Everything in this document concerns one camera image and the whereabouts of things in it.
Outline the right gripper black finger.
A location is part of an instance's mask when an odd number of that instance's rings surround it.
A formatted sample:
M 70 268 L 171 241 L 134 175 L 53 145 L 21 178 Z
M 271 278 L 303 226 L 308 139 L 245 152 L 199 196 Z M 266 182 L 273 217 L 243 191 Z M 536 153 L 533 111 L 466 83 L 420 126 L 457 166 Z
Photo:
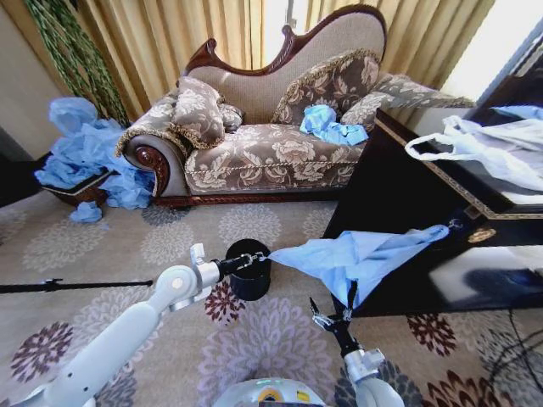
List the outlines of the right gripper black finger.
M 313 322 L 319 327 L 327 327 L 327 316 L 320 312 L 312 297 L 309 297 L 309 300 L 311 305 Z
M 350 282 L 350 288 L 349 288 L 348 295 L 347 295 L 347 307 L 346 307 L 346 316 L 347 317 L 352 316 L 355 297 L 356 297 L 356 294 L 357 294 L 357 288 L 358 288 L 357 280 L 351 281 Z

